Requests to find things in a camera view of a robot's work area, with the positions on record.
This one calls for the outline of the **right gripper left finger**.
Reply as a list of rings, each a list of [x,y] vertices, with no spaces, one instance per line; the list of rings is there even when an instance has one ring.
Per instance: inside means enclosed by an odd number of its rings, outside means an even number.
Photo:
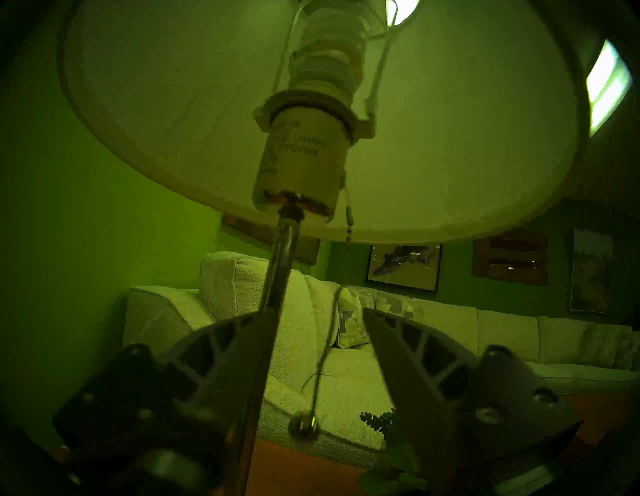
[[[153,355],[128,345],[53,415],[88,495],[243,495],[279,315],[210,324]]]

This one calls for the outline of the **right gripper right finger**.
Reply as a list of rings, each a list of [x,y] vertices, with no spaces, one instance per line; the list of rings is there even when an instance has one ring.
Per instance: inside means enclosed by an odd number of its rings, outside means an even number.
[[[379,310],[363,322],[431,495],[541,495],[578,413],[507,347],[476,356],[445,333]]]

